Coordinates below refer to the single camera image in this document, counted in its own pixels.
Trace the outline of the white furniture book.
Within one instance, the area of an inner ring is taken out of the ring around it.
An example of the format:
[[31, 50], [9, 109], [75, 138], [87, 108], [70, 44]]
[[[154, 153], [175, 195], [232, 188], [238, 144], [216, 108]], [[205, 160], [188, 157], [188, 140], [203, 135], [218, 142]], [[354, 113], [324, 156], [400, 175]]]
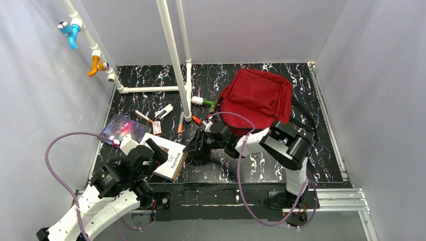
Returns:
[[188, 155], [183, 151], [185, 145], [149, 133], [144, 134], [140, 144], [148, 146], [154, 152], [160, 150], [159, 154], [165, 158], [157, 160], [160, 165], [152, 173], [176, 182]]

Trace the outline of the dark galaxy cover book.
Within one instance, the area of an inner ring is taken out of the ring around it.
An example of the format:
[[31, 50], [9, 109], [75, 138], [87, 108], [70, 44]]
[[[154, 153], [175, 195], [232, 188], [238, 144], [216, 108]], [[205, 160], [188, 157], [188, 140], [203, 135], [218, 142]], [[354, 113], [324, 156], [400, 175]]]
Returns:
[[150, 131], [151, 127], [147, 125], [114, 114], [100, 132], [101, 138], [98, 139], [108, 145], [118, 147], [127, 134], [130, 134], [133, 140], [140, 142], [144, 134]]

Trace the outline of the red student backpack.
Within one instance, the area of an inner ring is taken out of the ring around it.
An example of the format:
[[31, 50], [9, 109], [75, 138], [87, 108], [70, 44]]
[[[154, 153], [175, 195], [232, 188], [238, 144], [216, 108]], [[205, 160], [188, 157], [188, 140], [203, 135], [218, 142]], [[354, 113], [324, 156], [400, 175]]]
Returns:
[[238, 70], [219, 95], [215, 112], [236, 136], [252, 128], [262, 131], [278, 120], [316, 132], [312, 115], [293, 96], [292, 84], [283, 76], [260, 70]]

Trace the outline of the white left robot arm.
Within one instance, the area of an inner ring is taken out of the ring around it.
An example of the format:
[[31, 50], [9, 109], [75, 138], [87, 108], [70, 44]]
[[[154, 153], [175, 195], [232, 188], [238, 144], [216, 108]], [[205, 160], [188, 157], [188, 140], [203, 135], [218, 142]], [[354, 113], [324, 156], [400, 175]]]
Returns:
[[167, 153], [151, 138], [143, 144], [122, 141], [121, 149], [125, 156], [102, 166], [67, 213], [37, 231], [38, 240], [93, 240], [126, 213], [156, 205], [155, 192], [144, 178], [167, 161]]

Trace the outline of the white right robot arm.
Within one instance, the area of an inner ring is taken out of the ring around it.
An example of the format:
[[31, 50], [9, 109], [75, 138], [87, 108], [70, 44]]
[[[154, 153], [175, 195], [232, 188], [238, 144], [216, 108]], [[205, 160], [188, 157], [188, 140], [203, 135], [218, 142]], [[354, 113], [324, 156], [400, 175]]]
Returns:
[[315, 139], [313, 134], [298, 132], [293, 125], [275, 121], [270, 127], [249, 135], [235, 135], [222, 122], [198, 128], [183, 149], [193, 156], [205, 156], [212, 149], [223, 149], [232, 158], [266, 152], [285, 168], [286, 192], [297, 196], [307, 181], [307, 159]]

